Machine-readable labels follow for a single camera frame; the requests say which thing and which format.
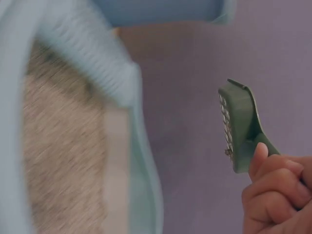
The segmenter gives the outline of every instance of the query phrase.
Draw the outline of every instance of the child's hand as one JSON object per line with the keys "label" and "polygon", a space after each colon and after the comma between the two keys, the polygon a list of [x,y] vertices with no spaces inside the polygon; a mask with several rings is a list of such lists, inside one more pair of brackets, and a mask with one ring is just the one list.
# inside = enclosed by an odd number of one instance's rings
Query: child's hand
{"label": "child's hand", "polygon": [[249,171],[253,183],[242,194],[244,234],[312,234],[312,196],[299,181],[308,167],[311,157],[268,158],[267,147],[257,146]]}

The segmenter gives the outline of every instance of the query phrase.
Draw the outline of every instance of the beige fabric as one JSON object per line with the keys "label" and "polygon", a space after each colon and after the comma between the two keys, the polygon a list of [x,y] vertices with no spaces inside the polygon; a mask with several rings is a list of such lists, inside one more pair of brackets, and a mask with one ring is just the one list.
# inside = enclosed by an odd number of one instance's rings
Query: beige fabric
{"label": "beige fabric", "polygon": [[102,234],[103,105],[91,86],[38,43],[24,94],[24,159],[38,234]]}

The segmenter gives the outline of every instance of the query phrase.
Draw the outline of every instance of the purple wall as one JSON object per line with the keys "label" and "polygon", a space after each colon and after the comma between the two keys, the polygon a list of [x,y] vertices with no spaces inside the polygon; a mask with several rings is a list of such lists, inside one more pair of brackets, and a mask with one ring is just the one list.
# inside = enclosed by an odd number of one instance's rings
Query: purple wall
{"label": "purple wall", "polygon": [[232,172],[217,89],[249,85],[274,144],[312,152],[312,1],[240,0],[233,25],[127,28],[139,62],[145,115],[165,201],[164,234],[241,234],[247,175]]}

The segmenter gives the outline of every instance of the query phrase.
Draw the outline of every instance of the finger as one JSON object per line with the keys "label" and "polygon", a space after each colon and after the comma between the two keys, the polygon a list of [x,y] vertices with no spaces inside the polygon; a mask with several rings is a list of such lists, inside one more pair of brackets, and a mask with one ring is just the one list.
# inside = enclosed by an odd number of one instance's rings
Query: finger
{"label": "finger", "polygon": [[258,143],[254,151],[254,156],[249,165],[249,177],[253,181],[257,171],[267,159],[269,154],[268,147],[264,143]]}
{"label": "finger", "polygon": [[297,211],[285,196],[278,192],[266,192],[251,199],[245,215],[262,223],[280,224],[293,217]]}
{"label": "finger", "polygon": [[257,171],[256,175],[253,177],[253,181],[259,180],[264,175],[276,171],[281,168],[286,168],[293,172],[298,178],[301,177],[302,171],[304,169],[303,165],[300,163],[291,161],[281,155],[272,155],[265,160],[260,169]]}
{"label": "finger", "polygon": [[244,218],[244,233],[260,233],[267,227],[281,224],[296,214],[285,196],[278,192],[266,192],[247,204]]}
{"label": "finger", "polygon": [[311,199],[310,191],[290,170],[282,168],[264,175],[248,186],[242,193],[242,202],[246,204],[255,196],[276,191],[287,197],[296,208],[301,209]]}
{"label": "finger", "polygon": [[296,157],[296,156],[287,156],[287,159],[300,163],[303,165],[304,170],[302,172],[301,178],[303,179],[304,184],[312,190],[312,156]]}

